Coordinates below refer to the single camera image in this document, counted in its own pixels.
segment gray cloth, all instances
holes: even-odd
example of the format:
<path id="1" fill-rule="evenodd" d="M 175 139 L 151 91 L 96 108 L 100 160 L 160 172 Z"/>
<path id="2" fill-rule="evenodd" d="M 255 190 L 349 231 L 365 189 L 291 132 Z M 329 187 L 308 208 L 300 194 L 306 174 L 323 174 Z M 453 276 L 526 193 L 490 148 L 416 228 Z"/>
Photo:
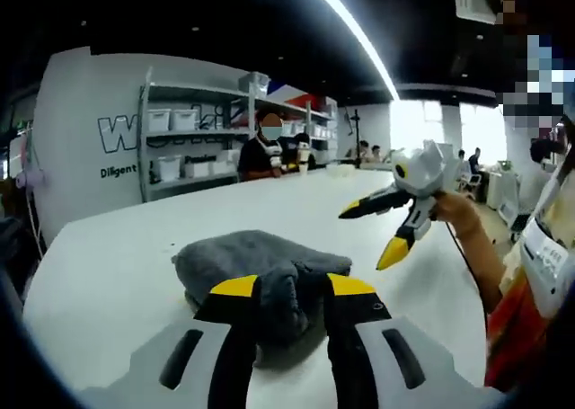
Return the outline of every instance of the gray cloth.
<path id="1" fill-rule="evenodd" d="M 261 277 L 258 342 L 288 346 L 321 311 L 328 272 L 349 275 L 351 259 L 262 231 L 241 231 L 185 246 L 172 258 L 186 296 L 201 306 L 224 280 Z"/>

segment window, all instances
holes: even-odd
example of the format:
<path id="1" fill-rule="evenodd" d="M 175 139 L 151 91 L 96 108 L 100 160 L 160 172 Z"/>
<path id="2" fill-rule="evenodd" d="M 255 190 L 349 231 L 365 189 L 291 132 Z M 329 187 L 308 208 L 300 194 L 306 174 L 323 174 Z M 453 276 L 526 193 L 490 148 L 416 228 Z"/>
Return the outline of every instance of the window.
<path id="1" fill-rule="evenodd" d="M 462 103 L 459 111 L 465 157 L 471 156 L 475 148 L 479 147 L 482 151 L 481 164 L 496 164 L 498 160 L 507 160 L 505 122 L 501 108 Z"/>
<path id="2" fill-rule="evenodd" d="M 441 105 L 432 101 L 393 101 L 390 105 L 392 148 L 421 148 L 424 139 L 444 141 Z"/>

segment ceiling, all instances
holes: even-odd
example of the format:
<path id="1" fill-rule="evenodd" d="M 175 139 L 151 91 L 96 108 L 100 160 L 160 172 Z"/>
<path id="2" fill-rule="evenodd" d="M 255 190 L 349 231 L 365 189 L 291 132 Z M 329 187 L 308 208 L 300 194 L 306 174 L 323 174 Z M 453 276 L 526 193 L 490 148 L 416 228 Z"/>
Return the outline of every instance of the ceiling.
<path id="1" fill-rule="evenodd" d="M 494 26 L 458 19 L 455 0 L 341 1 L 373 42 L 402 98 L 495 104 L 492 97 L 462 92 L 498 91 L 507 80 Z M 38 82 L 54 52 L 90 46 L 93 54 L 166 54 L 256 70 L 330 95 L 340 105 L 389 100 L 365 51 L 323 0 L 105 2 L 91 13 L 48 10 L 4 19 L 5 35 L 12 37 L 4 90 Z"/>

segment white table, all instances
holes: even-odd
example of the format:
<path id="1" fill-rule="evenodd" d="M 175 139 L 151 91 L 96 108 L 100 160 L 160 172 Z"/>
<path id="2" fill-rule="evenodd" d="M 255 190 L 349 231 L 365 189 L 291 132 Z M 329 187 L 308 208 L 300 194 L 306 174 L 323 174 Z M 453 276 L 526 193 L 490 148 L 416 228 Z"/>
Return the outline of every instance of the white table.
<path id="1" fill-rule="evenodd" d="M 456 370 L 479 386 L 486 357 L 482 304 L 445 225 L 432 225 L 403 262 L 376 271 L 376 261 L 407 209 L 337 219 L 353 200 L 386 186 L 391 177 L 369 171 L 348 178 L 331 178 L 325 171 L 292 175 L 70 223 L 31 284 L 24 321 L 49 364 L 72 389 L 106 387 L 128 371 L 136 348 L 173 321 L 190 316 L 170 258 L 202 238 L 261 229 L 350 257 L 351 274 L 375 286 L 393 316 L 408 316 L 446 346 Z M 326 341 L 289 371 L 254 371 L 248 407 L 271 405 L 336 407 Z"/>

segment ceiling light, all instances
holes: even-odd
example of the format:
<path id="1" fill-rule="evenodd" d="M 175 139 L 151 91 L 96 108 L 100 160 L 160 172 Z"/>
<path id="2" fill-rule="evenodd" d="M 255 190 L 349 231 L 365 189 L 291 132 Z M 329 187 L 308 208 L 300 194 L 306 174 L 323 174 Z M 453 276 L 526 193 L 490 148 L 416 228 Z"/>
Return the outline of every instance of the ceiling light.
<path id="1" fill-rule="evenodd" d="M 376 49 L 374 48 L 371 41 L 367 38 L 367 35 L 359 26 L 356 19 L 353 15 L 348 11 L 348 9 L 343 5 L 341 0 L 325 0 L 327 4 L 333 9 L 333 11 L 340 16 L 340 18 L 345 22 L 351 32 L 355 35 L 358 39 L 359 43 L 366 51 L 367 55 L 371 59 L 372 63 L 377 69 L 377 72 L 384 80 L 385 85 L 387 86 L 387 90 L 392 95 L 392 99 L 399 101 L 399 94 L 397 90 L 395 90 L 394 82 L 392 78 L 389 76 L 387 69 L 384 66 L 384 62 L 381 61 L 381 58 L 377 54 Z"/>

